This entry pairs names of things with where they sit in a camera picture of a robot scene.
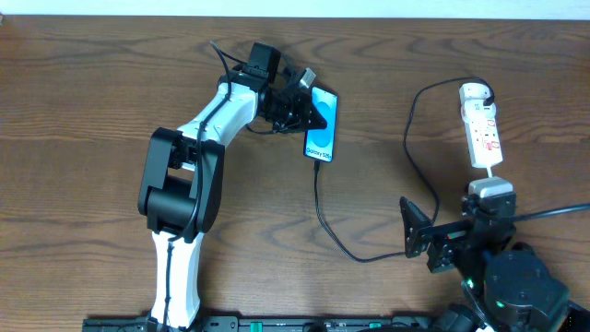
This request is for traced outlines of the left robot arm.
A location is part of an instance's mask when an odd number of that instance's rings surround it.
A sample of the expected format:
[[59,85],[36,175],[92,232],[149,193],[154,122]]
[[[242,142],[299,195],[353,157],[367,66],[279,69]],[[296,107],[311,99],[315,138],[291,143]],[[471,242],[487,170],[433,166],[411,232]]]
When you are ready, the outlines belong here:
[[224,73],[213,99],[190,122],[156,129],[148,144],[137,208],[157,253],[149,331],[187,331],[195,325],[202,242],[218,214],[231,141],[258,117],[271,124],[271,134],[328,125],[313,105],[311,68],[294,68],[280,50],[260,42],[234,66],[227,53],[217,55]]

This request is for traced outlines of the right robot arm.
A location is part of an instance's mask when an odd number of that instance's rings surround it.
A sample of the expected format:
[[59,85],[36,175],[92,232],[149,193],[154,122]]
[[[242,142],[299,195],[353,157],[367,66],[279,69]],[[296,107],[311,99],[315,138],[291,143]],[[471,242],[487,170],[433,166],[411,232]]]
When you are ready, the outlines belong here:
[[589,311],[574,303],[526,243],[512,243],[515,192],[465,196],[465,219],[437,225],[413,202],[399,201],[405,255],[427,254],[431,273],[457,270],[479,322],[495,331],[586,331]]

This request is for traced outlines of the blue Galaxy smartphone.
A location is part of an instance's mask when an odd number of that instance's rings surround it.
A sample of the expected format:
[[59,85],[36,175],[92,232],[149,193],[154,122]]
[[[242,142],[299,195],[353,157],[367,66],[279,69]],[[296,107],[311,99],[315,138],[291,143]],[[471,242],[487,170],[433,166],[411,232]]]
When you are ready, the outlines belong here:
[[303,154],[311,159],[331,162],[336,142],[338,96],[328,90],[312,88],[313,120],[305,134]]

